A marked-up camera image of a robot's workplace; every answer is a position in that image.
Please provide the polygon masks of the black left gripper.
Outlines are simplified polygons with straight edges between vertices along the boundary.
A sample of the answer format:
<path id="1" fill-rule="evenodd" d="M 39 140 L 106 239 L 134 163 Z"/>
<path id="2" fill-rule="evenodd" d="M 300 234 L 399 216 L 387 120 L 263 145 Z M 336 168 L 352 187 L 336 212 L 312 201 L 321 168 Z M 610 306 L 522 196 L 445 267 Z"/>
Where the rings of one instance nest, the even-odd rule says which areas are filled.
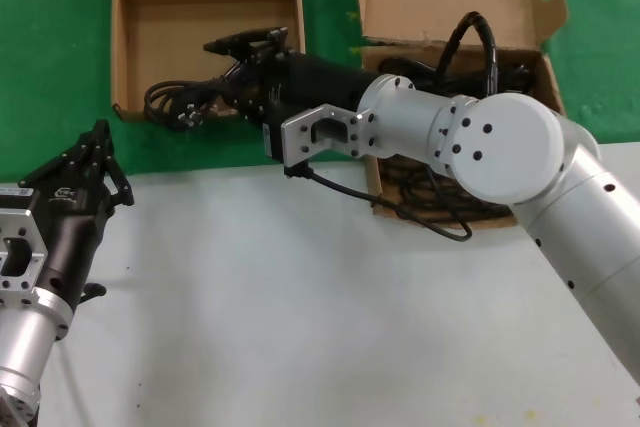
<path id="1" fill-rule="evenodd" d="M 110 193 L 107 175 L 114 184 Z M 107 120 L 18 181 L 38 193 L 34 217 L 47 257 L 36 286 L 77 307 L 107 220 L 118 205 L 133 206 L 129 181 L 116 161 Z"/>

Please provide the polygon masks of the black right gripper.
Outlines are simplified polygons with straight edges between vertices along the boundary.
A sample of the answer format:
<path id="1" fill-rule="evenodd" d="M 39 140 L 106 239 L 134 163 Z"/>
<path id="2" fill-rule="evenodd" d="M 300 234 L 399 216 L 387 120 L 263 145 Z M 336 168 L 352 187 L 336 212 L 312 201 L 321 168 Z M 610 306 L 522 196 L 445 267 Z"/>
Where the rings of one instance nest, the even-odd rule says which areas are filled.
<path id="1" fill-rule="evenodd" d="M 203 45 L 205 52 L 236 60 L 221 78 L 225 104 L 259 123 L 281 123 L 323 104 L 355 112 L 374 74 L 286 51 L 287 37 L 287 27 L 271 27 L 242 31 Z"/>

